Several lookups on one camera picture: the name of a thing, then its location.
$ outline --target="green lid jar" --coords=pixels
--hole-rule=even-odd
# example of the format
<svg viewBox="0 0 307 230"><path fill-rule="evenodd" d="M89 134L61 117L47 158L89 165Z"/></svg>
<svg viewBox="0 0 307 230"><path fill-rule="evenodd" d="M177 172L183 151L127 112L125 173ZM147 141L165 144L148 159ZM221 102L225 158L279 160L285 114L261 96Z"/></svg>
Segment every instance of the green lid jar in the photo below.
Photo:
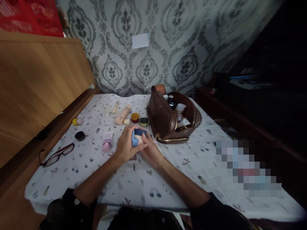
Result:
<svg viewBox="0 0 307 230"><path fill-rule="evenodd" d="M148 126L148 118L141 118L140 119L140 126L147 127Z"/></svg>

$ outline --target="pixelated area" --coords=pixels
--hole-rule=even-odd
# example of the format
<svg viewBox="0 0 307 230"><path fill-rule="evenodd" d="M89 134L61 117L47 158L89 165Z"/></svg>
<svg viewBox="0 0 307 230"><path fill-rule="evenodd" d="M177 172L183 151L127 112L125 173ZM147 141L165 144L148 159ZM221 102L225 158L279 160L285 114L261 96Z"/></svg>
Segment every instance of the pixelated area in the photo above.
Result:
<svg viewBox="0 0 307 230"><path fill-rule="evenodd" d="M257 161L257 156L251 154L254 147L252 141L216 142L217 185L240 197L280 197L280 177Z"/></svg>

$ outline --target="red plastic crate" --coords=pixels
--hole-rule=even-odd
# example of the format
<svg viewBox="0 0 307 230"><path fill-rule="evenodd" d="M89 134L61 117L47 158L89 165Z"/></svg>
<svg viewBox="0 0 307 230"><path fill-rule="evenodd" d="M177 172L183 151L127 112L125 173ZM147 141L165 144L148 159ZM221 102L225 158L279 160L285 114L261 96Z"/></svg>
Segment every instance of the red plastic crate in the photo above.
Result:
<svg viewBox="0 0 307 230"><path fill-rule="evenodd" d="M64 36L54 0L0 0L0 29Z"/></svg>

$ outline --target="forearm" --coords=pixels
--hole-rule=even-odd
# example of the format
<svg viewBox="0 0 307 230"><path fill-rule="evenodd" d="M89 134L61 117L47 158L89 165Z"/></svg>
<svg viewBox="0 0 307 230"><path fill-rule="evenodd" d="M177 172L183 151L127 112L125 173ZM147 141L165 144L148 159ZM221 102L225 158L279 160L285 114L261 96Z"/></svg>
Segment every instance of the forearm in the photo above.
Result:
<svg viewBox="0 0 307 230"><path fill-rule="evenodd" d="M205 190L180 172L168 160L163 160L157 170L189 208L199 207L210 199L210 195Z"/></svg>
<svg viewBox="0 0 307 230"><path fill-rule="evenodd" d="M73 194L81 203L89 206L97 198L109 178L121 165L122 162L119 159L116 159L114 155L111 156L99 169L80 184L74 190Z"/></svg>

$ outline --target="hand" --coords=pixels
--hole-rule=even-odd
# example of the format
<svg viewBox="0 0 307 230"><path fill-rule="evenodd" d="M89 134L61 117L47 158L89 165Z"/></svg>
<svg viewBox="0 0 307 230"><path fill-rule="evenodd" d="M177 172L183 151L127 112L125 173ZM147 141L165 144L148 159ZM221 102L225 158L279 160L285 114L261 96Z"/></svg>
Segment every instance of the hand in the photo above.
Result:
<svg viewBox="0 0 307 230"><path fill-rule="evenodd" d="M158 168L161 163L165 160L165 157L162 155L158 149L154 140L149 136L147 132L147 137L145 134L142 135L142 140L148 146L144 148L141 152L142 157L154 168Z"/></svg>
<svg viewBox="0 0 307 230"><path fill-rule="evenodd" d="M132 156L134 156L138 151L147 147L147 144L143 143L136 147L132 147L131 139L132 132L137 126L126 126L122 135L118 139L117 148L115 150L114 156L122 161L122 163L127 162Z"/></svg>

